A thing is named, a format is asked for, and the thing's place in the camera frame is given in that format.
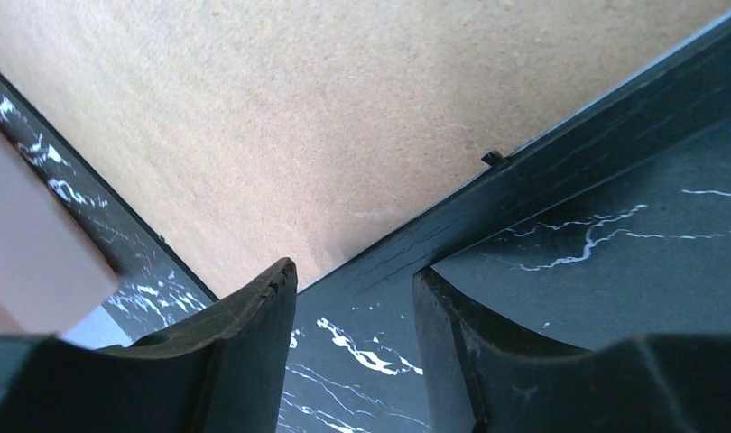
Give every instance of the beige box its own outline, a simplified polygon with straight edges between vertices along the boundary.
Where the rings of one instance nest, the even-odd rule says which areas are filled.
[[[102,254],[0,133],[0,334],[67,332],[117,287]]]

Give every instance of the black marble surface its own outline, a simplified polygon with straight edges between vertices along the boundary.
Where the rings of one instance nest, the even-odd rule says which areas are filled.
[[[731,332],[731,121],[434,268],[545,336]]]
[[[131,340],[213,303],[105,182],[1,79],[0,129],[120,276],[118,291],[102,308]]]

